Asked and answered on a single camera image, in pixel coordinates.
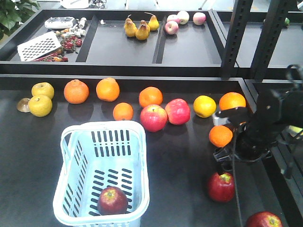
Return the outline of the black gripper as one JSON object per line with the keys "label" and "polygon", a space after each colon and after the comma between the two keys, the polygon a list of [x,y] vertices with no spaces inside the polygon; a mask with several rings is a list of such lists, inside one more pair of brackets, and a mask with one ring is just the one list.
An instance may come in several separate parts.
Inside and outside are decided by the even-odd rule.
{"label": "black gripper", "polygon": [[287,92],[271,89],[259,94],[257,109],[253,114],[245,107],[215,114],[227,118],[233,129],[232,141],[214,152],[218,172],[231,171],[235,162],[252,163],[269,155],[270,149],[277,144],[277,136],[286,127],[281,120],[283,102],[287,96]]}

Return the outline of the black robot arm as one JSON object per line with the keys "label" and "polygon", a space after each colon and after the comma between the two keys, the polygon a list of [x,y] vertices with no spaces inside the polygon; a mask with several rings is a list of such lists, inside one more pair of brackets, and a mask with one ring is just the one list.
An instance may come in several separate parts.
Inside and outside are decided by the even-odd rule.
{"label": "black robot arm", "polygon": [[214,152],[220,175],[232,171],[236,162],[253,163],[269,157],[270,150],[279,143],[278,135],[287,126],[303,126],[303,86],[295,82],[293,72],[301,77],[302,66],[291,64],[286,68],[285,77],[293,84],[291,89],[259,93],[253,114],[245,107],[215,114],[227,118],[234,132],[231,142]]}

